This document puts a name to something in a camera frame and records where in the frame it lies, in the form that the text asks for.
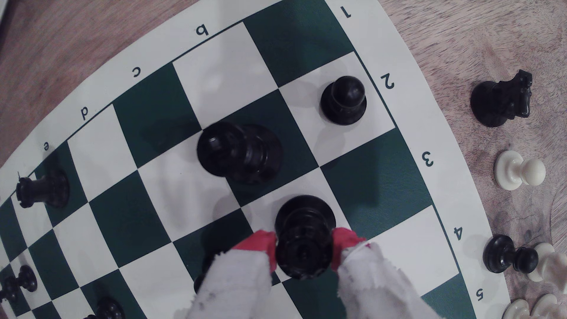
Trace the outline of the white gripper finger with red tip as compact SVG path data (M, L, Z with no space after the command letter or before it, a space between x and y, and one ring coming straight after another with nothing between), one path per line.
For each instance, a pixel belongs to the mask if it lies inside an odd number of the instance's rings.
M347 318L440 318L375 242L334 228L331 269Z
M187 318L256 318L277 267L277 236L258 230L219 253L196 293Z

